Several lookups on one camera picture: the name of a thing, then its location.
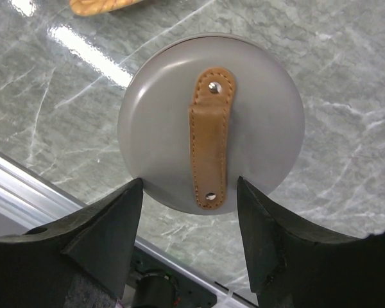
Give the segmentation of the grey round lid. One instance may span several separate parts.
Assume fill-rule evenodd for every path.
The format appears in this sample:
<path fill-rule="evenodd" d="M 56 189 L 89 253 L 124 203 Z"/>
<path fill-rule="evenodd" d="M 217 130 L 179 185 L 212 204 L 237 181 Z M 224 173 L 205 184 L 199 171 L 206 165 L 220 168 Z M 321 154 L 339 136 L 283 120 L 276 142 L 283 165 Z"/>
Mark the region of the grey round lid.
<path fill-rule="evenodd" d="M 264 194 L 292 170 L 304 106 L 287 71 L 255 43 L 226 33 L 185 38 L 153 55 L 121 105 L 118 138 L 146 194 L 181 212 L 237 208 L 237 181 Z"/>

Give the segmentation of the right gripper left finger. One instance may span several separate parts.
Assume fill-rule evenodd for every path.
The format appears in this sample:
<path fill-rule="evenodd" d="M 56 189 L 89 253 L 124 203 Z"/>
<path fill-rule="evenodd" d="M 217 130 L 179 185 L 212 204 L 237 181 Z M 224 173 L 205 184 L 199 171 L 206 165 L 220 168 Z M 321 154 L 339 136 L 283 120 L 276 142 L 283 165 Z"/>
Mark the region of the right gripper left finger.
<path fill-rule="evenodd" d="M 142 180 L 22 235 L 0 237 L 0 307 L 115 307 L 130 270 Z"/>

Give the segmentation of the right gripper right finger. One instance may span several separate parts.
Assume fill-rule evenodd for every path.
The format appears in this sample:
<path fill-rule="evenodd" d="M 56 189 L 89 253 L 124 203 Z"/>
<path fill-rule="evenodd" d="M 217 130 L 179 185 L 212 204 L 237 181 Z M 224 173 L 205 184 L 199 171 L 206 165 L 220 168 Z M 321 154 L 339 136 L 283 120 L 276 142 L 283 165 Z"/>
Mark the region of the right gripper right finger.
<path fill-rule="evenodd" d="M 385 232 L 360 239 L 324 228 L 244 178 L 237 212 L 260 307 L 385 307 Z"/>

